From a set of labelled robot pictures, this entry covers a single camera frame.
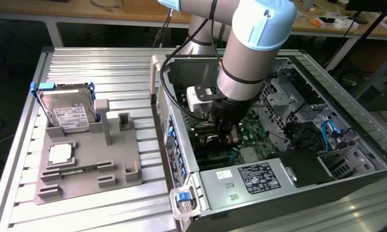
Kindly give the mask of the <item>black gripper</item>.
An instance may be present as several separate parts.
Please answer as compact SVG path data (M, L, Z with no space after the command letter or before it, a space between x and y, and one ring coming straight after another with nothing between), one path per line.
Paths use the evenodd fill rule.
M245 117L251 107L251 100L235 101L229 98L217 99L212 104L212 117L215 130L219 136L231 133L233 126L237 127L239 122Z

